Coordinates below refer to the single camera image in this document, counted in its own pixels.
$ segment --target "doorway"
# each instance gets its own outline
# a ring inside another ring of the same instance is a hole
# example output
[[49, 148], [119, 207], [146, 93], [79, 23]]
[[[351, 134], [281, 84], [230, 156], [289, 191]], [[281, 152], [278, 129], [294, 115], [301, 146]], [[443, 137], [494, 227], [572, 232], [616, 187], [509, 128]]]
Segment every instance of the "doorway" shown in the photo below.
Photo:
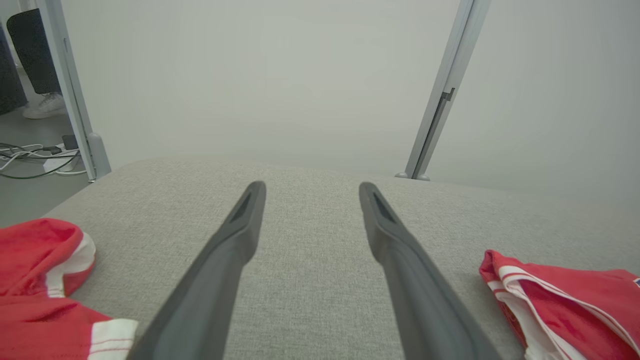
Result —
[[88, 185], [35, 1], [0, 5], [0, 227], [32, 220]]

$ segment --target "black pants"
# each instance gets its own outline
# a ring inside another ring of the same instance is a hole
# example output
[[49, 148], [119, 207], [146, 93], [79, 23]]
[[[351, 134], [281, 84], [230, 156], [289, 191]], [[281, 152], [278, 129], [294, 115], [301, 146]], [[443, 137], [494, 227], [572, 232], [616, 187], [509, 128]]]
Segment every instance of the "black pants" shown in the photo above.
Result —
[[18, 13], [6, 21], [15, 52], [37, 94], [60, 92], [40, 10]]

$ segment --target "person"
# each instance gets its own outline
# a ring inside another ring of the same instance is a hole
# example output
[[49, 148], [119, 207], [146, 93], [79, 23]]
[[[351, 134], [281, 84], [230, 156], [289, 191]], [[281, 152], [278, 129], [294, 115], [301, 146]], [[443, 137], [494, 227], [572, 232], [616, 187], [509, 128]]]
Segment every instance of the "person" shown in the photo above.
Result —
[[37, 106], [24, 108], [22, 116], [27, 119], [44, 119], [66, 114], [67, 107], [60, 92], [40, 10], [14, 15], [7, 20], [6, 27], [33, 90], [36, 94], [45, 96]]

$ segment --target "cable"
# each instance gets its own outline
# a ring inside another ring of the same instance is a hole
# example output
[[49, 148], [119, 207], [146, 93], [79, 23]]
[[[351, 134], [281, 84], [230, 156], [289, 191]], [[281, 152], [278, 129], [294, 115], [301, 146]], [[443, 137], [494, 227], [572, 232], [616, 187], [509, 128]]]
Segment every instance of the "cable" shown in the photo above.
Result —
[[45, 155], [37, 154], [37, 153], [35, 153], [35, 152], [33, 152], [33, 151], [19, 151], [19, 152], [15, 152], [15, 153], [13, 153], [13, 156], [11, 156], [11, 158], [9, 159], [9, 161], [7, 161], [7, 162], [6, 162], [6, 164], [4, 164], [2, 167], [0, 167], [0, 171], [3, 171], [3, 170], [4, 170], [7, 166], [9, 166], [9, 164], [10, 164], [13, 160], [15, 160], [15, 159], [18, 159], [18, 160], [23, 160], [23, 159], [25, 159], [25, 158], [20, 158], [20, 155], [21, 155], [21, 154], [30, 154], [30, 155], [32, 155], [32, 156], [38, 156], [39, 158], [44, 158], [44, 159], [53, 159], [53, 158], [75, 158], [75, 156], [76, 156], [77, 154], [75, 154], [75, 155], [69, 155], [69, 156], [62, 156], [62, 155], [64, 155], [64, 154], [68, 154], [68, 153], [70, 153], [70, 152], [77, 152], [77, 149], [63, 151], [63, 152], [61, 152], [61, 153], [60, 153], [60, 155], [61, 155], [61, 156], [45, 156]]
[[86, 173], [86, 170], [82, 170], [82, 171], [56, 171], [56, 174], [63, 175], [63, 176], [80, 175], [80, 174], [85, 174], [85, 173]]
[[35, 179], [36, 177], [42, 177], [42, 176], [44, 176], [44, 175], [49, 175], [49, 174], [51, 174], [52, 172], [57, 172], [57, 171], [58, 171], [58, 170], [60, 170], [61, 168], [63, 168], [63, 167], [65, 167], [65, 166], [67, 166], [68, 164], [70, 164], [70, 163], [71, 163], [71, 161], [73, 161], [73, 159], [74, 159], [76, 156], [77, 156], [77, 154], [76, 154], [76, 155], [74, 155], [72, 158], [70, 158], [70, 159], [69, 159], [69, 161], [67, 161], [66, 163], [64, 163], [64, 164], [62, 164], [62, 165], [60, 165], [60, 166], [58, 166], [57, 168], [55, 168], [55, 169], [53, 169], [53, 170], [50, 170], [50, 171], [47, 171], [47, 172], [44, 172], [44, 173], [39, 174], [39, 175], [19, 177], [19, 176], [9, 176], [9, 175], [5, 175], [5, 174], [3, 174], [3, 173], [1, 173], [1, 172], [0, 172], [0, 176], [2, 176], [2, 177], [8, 177], [9, 179], [18, 179], [18, 180], [23, 180], [23, 179]]
[[20, 149], [22, 151], [26, 151], [27, 147], [34, 147], [34, 146], [39, 146], [40, 149], [42, 149], [44, 147], [44, 145], [42, 145], [41, 143], [32, 143], [31, 145], [25, 145], [25, 146], [17, 146], [17, 145], [12, 145], [10, 143], [6, 143], [6, 142], [0, 142], [0, 145], [3, 146], [9, 146], [9, 148], [7, 149], [0, 149], [0, 151], [13, 151], [13, 149]]

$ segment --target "red garment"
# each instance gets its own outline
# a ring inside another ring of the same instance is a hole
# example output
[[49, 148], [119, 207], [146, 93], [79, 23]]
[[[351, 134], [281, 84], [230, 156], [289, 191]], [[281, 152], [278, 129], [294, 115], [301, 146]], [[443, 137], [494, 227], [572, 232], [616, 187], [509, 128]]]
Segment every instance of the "red garment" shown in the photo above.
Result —
[[124, 359], [137, 322], [65, 296], [89, 276], [95, 245], [50, 218], [0, 229], [0, 358]]
[[480, 275], [493, 290], [525, 358], [638, 359], [640, 278], [523, 264], [487, 250]]

